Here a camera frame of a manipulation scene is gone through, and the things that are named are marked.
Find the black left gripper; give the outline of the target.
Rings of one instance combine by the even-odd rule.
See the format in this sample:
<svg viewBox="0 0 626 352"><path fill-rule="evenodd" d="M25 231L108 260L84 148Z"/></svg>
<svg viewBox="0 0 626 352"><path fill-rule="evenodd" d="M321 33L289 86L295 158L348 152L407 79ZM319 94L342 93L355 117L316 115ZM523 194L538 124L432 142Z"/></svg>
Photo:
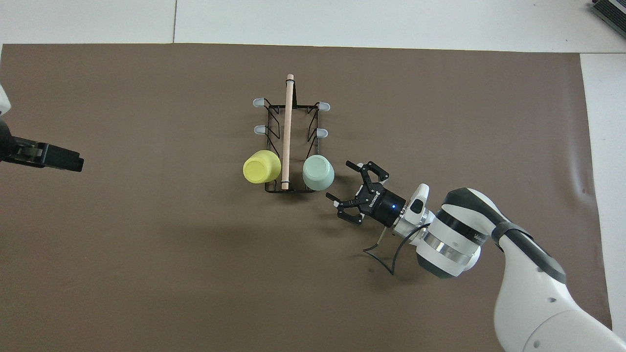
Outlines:
<svg viewBox="0 0 626 352"><path fill-rule="evenodd" d="M49 167L73 172L81 172L84 165L84 159L78 152L49 143L16 138L14 145L14 137L3 119L0 119L0 161L37 169Z"/></svg>

